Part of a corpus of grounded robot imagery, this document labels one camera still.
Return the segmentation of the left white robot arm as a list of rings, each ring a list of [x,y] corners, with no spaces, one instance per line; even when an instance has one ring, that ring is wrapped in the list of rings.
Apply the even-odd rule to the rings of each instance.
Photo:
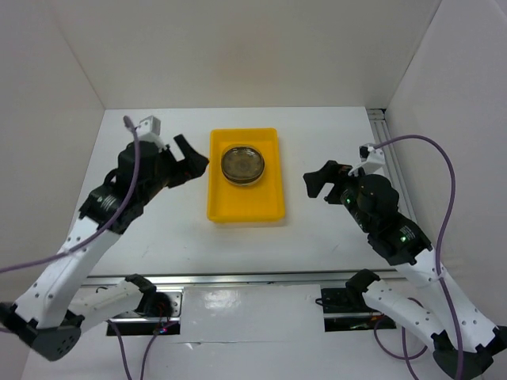
[[[98,261],[161,190],[205,173],[208,159],[183,135],[174,140],[184,155],[180,161],[160,142],[129,143],[119,153],[116,168],[80,207],[62,246],[64,257],[50,263],[17,300],[1,304],[1,323],[46,360],[63,358],[84,332],[112,317],[150,314],[163,298],[139,274],[83,298],[76,294]]]

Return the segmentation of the clear glass plate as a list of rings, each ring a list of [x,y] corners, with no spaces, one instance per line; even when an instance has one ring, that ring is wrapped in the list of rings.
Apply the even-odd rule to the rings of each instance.
[[[223,175],[230,177],[256,177],[264,173],[265,160],[252,146],[232,146],[221,158]]]

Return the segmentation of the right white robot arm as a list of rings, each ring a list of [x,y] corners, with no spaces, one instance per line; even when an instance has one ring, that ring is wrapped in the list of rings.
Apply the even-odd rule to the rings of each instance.
[[[374,272],[363,269],[345,285],[345,300],[354,310],[366,307],[387,315],[419,338],[439,368],[454,379],[474,379],[506,349],[506,328],[495,325],[471,302],[436,261],[436,250],[421,228],[398,210],[398,192],[378,174],[328,161],[303,179],[311,198],[325,184],[324,200],[342,205],[366,233],[373,251],[414,286],[421,305],[396,293]]]

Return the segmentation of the yellow brown patterned plate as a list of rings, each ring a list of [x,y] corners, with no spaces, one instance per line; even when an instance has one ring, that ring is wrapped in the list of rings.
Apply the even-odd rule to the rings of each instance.
[[[262,174],[256,177],[244,177],[244,178],[230,177],[227,175],[225,175],[224,177],[228,183],[235,186],[253,186],[261,180]]]

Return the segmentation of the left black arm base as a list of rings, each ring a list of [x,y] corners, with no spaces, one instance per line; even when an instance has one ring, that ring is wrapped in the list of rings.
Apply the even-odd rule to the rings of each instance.
[[[137,309],[111,319],[121,336],[176,336],[181,332],[182,291],[157,292]]]

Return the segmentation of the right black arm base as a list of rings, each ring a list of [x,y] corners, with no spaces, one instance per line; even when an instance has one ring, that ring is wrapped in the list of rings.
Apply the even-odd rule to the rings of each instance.
[[[322,288],[321,296],[314,302],[322,308],[327,333],[396,329],[396,324],[389,317],[354,302],[345,288]]]

